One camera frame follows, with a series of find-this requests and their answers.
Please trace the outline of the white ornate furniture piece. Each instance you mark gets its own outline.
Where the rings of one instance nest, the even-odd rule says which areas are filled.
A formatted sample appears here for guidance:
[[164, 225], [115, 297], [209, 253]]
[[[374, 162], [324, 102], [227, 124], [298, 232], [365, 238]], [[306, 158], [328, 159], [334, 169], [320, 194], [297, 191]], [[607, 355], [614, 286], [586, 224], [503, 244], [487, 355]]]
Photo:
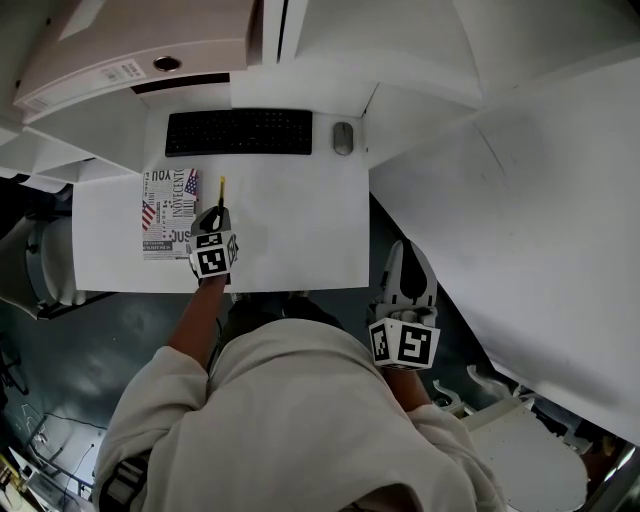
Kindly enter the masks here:
[[478, 453], [497, 476], [511, 512], [576, 512], [587, 501], [587, 470], [580, 456], [497, 381], [476, 382], [497, 393], [497, 401], [475, 409], [435, 379], [442, 410], [461, 419]]

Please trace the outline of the person's dark trousers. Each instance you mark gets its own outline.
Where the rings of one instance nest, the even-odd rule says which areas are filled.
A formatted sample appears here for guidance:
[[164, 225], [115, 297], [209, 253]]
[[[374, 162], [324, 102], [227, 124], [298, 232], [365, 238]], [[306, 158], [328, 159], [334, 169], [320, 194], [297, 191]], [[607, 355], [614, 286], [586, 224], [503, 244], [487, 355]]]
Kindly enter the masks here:
[[234, 339], [259, 329], [266, 324], [283, 319], [300, 319], [327, 324], [342, 329], [342, 324], [332, 315], [322, 310], [309, 298], [288, 297], [282, 305], [280, 316], [265, 309], [264, 302], [257, 295], [250, 301], [233, 303], [227, 322], [220, 334], [220, 343], [227, 345]]

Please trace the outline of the grey office chair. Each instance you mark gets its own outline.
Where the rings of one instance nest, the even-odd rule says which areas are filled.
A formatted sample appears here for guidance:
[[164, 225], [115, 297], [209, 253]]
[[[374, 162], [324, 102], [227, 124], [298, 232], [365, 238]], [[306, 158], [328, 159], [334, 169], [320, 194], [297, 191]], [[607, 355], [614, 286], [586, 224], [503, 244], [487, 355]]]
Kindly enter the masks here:
[[78, 287], [69, 216], [23, 217], [0, 239], [0, 300], [52, 320], [110, 297]]

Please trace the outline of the person's right forearm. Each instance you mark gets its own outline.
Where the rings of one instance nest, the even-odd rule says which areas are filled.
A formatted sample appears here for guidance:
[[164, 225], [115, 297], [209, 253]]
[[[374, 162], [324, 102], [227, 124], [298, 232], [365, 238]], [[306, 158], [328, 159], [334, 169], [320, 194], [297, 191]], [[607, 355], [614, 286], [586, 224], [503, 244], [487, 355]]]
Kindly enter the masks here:
[[382, 375], [405, 412], [411, 412], [432, 403], [416, 371], [383, 368]]

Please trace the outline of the white desk with shelf unit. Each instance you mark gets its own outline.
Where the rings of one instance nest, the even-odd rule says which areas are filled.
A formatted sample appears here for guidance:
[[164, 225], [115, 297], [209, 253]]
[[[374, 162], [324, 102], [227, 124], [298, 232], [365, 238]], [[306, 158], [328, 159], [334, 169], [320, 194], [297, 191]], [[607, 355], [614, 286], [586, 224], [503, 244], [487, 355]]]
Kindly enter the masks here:
[[[368, 283], [369, 172], [514, 93], [640, 56], [631, 0], [258, 0], [248, 66], [230, 82], [136, 95], [130, 85], [28, 115], [13, 104], [63, 0], [0, 0], [0, 176], [70, 185], [75, 278], [87, 291], [186, 293], [183, 260], [142, 255], [143, 175], [218, 181], [240, 242], [236, 291]], [[313, 113], [301, 155], [167, 157], [169, 115]], [[347, 122], [354, 150], [332, 129]]]

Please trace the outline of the person's beige sweater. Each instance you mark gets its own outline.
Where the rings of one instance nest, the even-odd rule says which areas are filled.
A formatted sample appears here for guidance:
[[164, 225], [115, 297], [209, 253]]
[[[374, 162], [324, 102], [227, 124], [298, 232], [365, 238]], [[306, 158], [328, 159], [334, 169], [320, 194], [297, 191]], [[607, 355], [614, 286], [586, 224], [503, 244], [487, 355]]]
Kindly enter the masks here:
[[141, 459], [134, 512], [506, 512], [465, 425], [404, 410], [365, 347], [287, 319], [231, 341], [212, 371], [159, 349], [123, 393], [95, 468], [100, 512]]

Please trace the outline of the beige file binder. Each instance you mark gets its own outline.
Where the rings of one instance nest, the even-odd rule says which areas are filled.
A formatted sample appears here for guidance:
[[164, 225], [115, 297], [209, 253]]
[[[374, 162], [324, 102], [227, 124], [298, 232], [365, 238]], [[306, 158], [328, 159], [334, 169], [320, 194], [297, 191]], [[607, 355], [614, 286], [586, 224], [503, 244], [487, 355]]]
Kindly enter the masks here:
[[20, 79], [28, 115], [119, 88], [244, 70], [258, 0], [63, 0]]

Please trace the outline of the printed flag pattern book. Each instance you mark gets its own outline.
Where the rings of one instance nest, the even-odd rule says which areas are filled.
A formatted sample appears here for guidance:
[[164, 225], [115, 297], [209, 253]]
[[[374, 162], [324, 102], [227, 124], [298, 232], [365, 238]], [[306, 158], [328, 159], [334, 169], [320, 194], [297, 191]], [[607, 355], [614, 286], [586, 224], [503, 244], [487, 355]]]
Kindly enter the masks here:
[[198, 203], [196, 169], [156, 170], [143, 175], [142, 255], [145, 261], [188, 257]]

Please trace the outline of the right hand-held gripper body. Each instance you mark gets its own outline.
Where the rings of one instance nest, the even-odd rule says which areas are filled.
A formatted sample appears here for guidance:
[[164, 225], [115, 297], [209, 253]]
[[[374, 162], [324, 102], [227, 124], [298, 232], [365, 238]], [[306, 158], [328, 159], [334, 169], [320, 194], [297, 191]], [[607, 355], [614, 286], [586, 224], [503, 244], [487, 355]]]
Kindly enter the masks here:
[[380, 313], [368, 326], [374, 364], [398, 370], [431, 368], [441, 334], [436, 318], [434, 307]]

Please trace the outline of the person's left forearm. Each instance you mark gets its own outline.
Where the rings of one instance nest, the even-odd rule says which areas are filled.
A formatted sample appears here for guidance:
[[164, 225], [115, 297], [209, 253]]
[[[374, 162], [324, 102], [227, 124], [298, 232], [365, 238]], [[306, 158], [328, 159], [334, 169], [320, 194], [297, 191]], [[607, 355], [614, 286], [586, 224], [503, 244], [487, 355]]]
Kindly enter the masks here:
[[227, 278], [204, 279], [190, 299], [168, 346], [208, 368], [218, 313], [223, 302]]

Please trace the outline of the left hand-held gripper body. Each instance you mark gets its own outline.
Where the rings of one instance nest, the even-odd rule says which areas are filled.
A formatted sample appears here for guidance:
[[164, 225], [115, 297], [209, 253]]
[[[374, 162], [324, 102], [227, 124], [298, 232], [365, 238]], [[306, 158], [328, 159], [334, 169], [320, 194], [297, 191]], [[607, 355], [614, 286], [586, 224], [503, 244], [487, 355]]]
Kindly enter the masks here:
[[238, 260], [239, 246], [231, 230], [192, 236], [189, 262], [198, 279], [228, 275]]

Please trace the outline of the black keyboard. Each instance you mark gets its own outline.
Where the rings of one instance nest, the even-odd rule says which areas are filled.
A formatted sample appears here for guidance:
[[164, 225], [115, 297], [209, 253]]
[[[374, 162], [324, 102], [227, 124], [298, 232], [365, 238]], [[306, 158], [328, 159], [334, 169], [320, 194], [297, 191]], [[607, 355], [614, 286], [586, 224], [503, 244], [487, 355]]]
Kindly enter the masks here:
[[167, 157], [209, 155], [310, 155], [313, 113], [240, 108], [169, 115]]

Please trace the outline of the grey computer mouse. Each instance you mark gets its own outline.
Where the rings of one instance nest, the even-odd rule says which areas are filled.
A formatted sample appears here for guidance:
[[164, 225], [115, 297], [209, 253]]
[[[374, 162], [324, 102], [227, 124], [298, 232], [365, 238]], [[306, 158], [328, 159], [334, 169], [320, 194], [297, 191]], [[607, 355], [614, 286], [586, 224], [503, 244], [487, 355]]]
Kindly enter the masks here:
[[354, 130], [351, 124], [341, 121], [332, 129], [333, 149], [340, 156], [348, 156], [354, 150]]

